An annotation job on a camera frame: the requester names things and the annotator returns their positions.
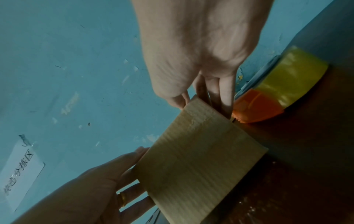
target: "blue wall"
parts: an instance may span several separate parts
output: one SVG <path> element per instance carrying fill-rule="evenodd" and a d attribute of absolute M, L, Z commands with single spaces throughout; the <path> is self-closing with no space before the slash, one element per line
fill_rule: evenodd
<path fill-rule="evenodd" d="M 331 1 L 277 0 L 239 86 Z M 0 167 L 20 134 L 46 164 L 15 213 L 0 194 L 2 223 L 83 171 L 150 146 L 179 113 L 152 91 L 129 0 L 2 0 L 0 30 Z"/>

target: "fingernail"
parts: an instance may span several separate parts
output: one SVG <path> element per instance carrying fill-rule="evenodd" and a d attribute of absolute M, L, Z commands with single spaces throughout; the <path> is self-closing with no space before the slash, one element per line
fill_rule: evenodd
<path fill-rule="evenodd" d="M 135 152 L 138 153 L 138 154 L 141 154 L 141 153 L 143 153 L 144 151 L 145 151 L 145 148 L 144 148 L 143 146 L 140 146 L 139 148 L 137 148 L 137 149 L 135 150 Z"/>

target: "paper sign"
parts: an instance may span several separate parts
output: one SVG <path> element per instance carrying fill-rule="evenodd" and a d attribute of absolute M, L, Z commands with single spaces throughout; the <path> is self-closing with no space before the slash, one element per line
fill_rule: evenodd
<path fill-rule="evenodd" d="M 1 192 L 15 211 L 44 167 L 30 144 L 19 140 L 0 173 Z"/>

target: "ring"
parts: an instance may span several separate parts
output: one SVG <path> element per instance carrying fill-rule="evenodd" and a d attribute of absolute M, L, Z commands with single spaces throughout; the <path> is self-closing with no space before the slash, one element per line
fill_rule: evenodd
<path fill-rule="evenodd" d="M 123 207 L 126 206 L 126 196 L 125 196 L 125 193 L 124 193 L 124 192 L 120 192 L 118 195 L 120 195 L 121 198 L 122 198 L 122 202 L 123 202 L 122 208 L 123 208 Z"/>

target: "hand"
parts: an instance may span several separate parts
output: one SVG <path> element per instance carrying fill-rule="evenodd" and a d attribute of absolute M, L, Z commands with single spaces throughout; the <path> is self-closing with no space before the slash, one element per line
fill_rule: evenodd
<path fill-rule="evenodd" d="M 136 180 L 130 167 L 147 152 L 140 147 L 101 166 L 92 168 L 44 198 L 13 224 L 129 224 L 154 206 L 150 197 L 120 212 L 116 191 Z M 126 203 L 145 192 L 138 183 L 123 191 Z"/>
<path fill-rule="evenodd" d="M 182 109 L 193 84 L 230 117 L 236 71 L 256 47 L 273 0 L 132 2 L 155 93 Z"/>

